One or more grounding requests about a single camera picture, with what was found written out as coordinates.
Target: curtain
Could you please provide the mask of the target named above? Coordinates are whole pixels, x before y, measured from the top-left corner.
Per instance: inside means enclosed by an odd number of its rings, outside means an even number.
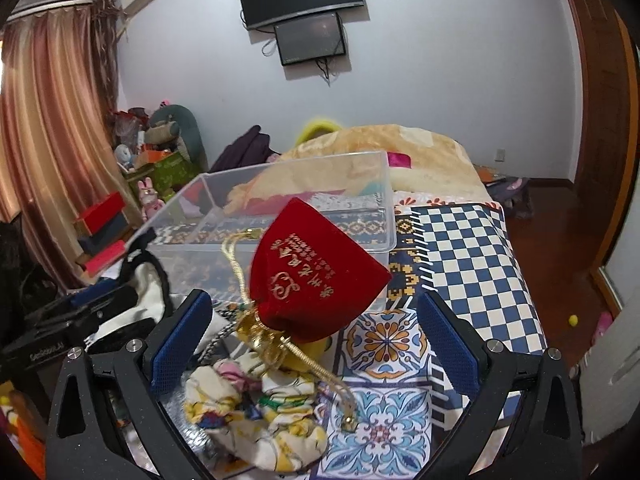
[[[16,20],[3,35],[0,171],[12,190],[0,186],[0,210],[6,216],[17,203],[31,252],[64,288],[80,284],[72,225],[79,213],[119,191],[127,218],[140,225],[111,153],[92,33],[92,8],[84,6]]]
[[[111,123],[118,100],[118,38],[116,22],[120,9],[115,0],[94,0],[91,4],[91,48],[100,108],[104,119]],[[117,145],[113,128],[109,131],[112,148]]]

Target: wooden floor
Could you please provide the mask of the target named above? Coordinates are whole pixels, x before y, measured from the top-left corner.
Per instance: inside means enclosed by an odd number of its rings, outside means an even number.
[[[591,346],[598,317],[606,310],[588,277],[602,234],[590,225],[573,191],[532,187],[532,219],[507,219],[511,243],[549,346],[574,365]],[[569,326],[571,314],[578,325]]]

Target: patterned tile cloth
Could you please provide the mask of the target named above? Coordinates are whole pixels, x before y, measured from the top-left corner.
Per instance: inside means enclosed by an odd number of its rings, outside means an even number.
[[[387,242],[386,219],[384,208],[371,209],[367,212],[325,211],[323,213],[333,224],[346,232],[351,238],[363,246],[385,246]],[[229,262],[221,251],[185,250],[175,251],[171,246],[188,244],[190,249],[203,244],[220,244],[232,233],[247,228],[266,228],[273,221],[272,215],[244,216],[226,218],[220,221],[213,216],[212,222],[207,217],[200,223],[173,224],[167,215],[154,225],[156,238],[151,243],[151,250],[156,246],[165,246],[169,251],[157,252],[163,267],[171,279],[172,291],[175,294],[188,295],[192,289],[200,288],[208,292],[212,298],[221,301],[240,301],[238,280],[234,276]],[[243,251],[242,246],[255,245],[254,240],[240,240],[236,257],[247,274],[253,256],[252,251]]]
[[[424,290],[437,290],[484,339],[534,354],[546,346],[499,206],[402,204],[396,232],[386,310],[355,319],[322,359],[354,391],[362,423],[354,434],[340,432],[336,404],[321,402],[328,452],[300,480],[412,479],[455,425],[468,399],[453,390],[418,326],[412,300]],[[517,393],[507,399],[498,427],[517,402]],[[241,462],[219,473],[274,478]]]

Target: curtain rod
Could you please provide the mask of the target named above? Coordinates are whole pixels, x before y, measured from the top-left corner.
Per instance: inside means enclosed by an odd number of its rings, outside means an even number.
[[[6,19],[6,22],[9,23],[13,20],[17,20],[18,18],[23,18],[25,16],[29,16],[30,14],[35,14],[36,12],[42,12],[43,10],[90,4],[92,1],[93,0],[48,0],[46,2],[35,4],[34,6],[14,12]]]

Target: wooden door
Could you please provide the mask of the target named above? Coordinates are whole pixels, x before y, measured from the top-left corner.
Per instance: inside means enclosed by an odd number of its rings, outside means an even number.
[[[637,86],[636,60],[628,47],[628,32],[609,0],[569,2],[580,45],[584,94],[575,189],[594,228],[604,234],[628,164],[631,95],[636,90],[630,89],[629,75],[634,75]]]

